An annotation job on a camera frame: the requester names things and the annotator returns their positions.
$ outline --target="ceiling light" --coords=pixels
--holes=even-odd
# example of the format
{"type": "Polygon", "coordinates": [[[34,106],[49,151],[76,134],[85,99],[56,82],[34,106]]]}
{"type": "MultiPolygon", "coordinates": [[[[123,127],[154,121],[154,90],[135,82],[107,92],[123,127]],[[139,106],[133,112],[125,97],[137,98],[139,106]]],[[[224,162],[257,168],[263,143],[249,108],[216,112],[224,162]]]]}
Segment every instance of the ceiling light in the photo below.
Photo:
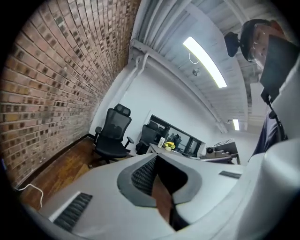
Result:
{"type": "Polygon", "coordinates": [[[240,130],[239,120],[238,119],[233,119],[233,124],[234,124],[235,130],[239,131],[240,130]]]}
{"type": "Polygon", "coordinates": [[[227,87],[227,84],[220,73],[219,69],[206,53],[206,51],[192,37],[188,37],[183,45],[194,54],[197,59],[206,67],[212,78],[215,80],[219,88],[227,87]]]}

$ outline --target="black mesh office chair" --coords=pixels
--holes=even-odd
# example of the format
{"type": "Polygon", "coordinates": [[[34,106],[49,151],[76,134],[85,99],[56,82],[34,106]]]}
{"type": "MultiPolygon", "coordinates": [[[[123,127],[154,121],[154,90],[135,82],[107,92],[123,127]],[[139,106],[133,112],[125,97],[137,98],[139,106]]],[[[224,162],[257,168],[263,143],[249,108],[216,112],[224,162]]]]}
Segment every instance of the black mesh office chair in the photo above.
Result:
{"type": "Polygon", "coordinates": [[[107,111],[105,124],[103,129],[96,128],[95,149],[92,153],[97,153],[101,158],[91,162],[92,164],[101,160],[105,160],[109,164],[109,160],[117,161],[115,158],[124,158],[127,156],[126,147],[134,141],[127,137],[128,141],[125,147],[122,145],[124,133],[131,122],[130,109],[121,104],[117,104],[115,108],[107,111]]]}
{"type": "Polygon", "coordinates": [[[138,155],[145,154],[148,151],[149,144],[154,143],[157,130],[158,125],[154,122],[143,125],[140,142],[135,147],[136,153],[138,155]]]}

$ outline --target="white cable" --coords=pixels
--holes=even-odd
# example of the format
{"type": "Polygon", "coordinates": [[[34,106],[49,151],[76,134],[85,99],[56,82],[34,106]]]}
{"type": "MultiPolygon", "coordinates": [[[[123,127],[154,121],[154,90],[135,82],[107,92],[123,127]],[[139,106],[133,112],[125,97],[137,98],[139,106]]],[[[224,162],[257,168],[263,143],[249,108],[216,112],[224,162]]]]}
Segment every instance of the white cable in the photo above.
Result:
{"type": "Polygon", "coordinates": [[[43,191],[42,191],[41,189],[39,189],[38,187],[32,185],[31,183],[28,184],[28,185],[27,185],[26,187],[24,187],[24,188],[21,188],[21,189],[14,188],[14,189],[15,189],[15,190],[18,190],[18,191],[22,191],[22,190],[26,189],[28,186],[32,186],[32,187],[34,187],[35,189],[37,189],[38,191],[40,191],[40,192],[42,193],[41,200],[40,200],[40,204],[41,204],[41,208],[42,208],[42,207],[43,207],[43,205],[42,205],[42,200],[43,200],[44,193],[43,193],[43,191]]]}
{"type": "Polygon", "coordinates": [[[197,63],[199,62],[199,61],[197,61],[197,62],[192,62],[192,60],[191,60],[191,57],[190,57],[190,56],[191,56],[191,53],[189,53],[189,54],[188,54],[188,58],[189,58],[189,60],[191,61],[191,63],[193,63],[193,64],[197,64],[197,63]]]}

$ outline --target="yellow flowers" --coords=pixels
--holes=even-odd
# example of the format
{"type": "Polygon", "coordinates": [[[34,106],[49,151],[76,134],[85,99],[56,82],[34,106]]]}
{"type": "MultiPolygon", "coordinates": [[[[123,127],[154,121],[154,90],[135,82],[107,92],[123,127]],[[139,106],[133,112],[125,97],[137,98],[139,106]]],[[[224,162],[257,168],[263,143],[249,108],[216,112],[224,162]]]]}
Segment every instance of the yellow flowers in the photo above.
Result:
{"type": "Polygon", "coordinates": [[[172,148],[172,149],[175,149],[175,147],[176,147],[176,146],[174,145],[173,142],[166,142],[166,143],[165,143],[165,146],[166,146],[166,147],[170,147],[170,148],[172,148]]]}

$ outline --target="ceiling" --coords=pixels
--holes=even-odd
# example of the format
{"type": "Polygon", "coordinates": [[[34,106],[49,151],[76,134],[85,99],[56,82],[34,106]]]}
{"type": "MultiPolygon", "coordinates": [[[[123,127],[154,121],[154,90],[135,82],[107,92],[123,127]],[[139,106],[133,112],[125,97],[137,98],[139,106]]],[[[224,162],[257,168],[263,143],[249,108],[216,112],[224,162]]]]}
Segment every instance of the ceiling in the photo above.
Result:
{"type": "MultiPolygon", "coordinates": [[[[256,64],[247,62],[240,51],[234,58],[228,57],[224,35],[230,31],[239,33],[242,23],[249,19],[263,18],[277,20],[288,38],[295,41],[276,8],[262,0],[153,0],[142,1],[140,7],[144,10],[137,16],[136,22],[140,23],[135,23],[133,38],[183,73],[190,86],[209,101],[227,130],[233,130],[232,119],[239,119],[242,131],[258,134],[267,111],[265,103],[257,100],[261,71],[256,64]],[[218,88],[201,63],[191,63],[189,51],[182,44],[189,36],[215,62],[226,88],[218,88]]],[[[192,54],[191,60],[197,61],[192,54]]]]}

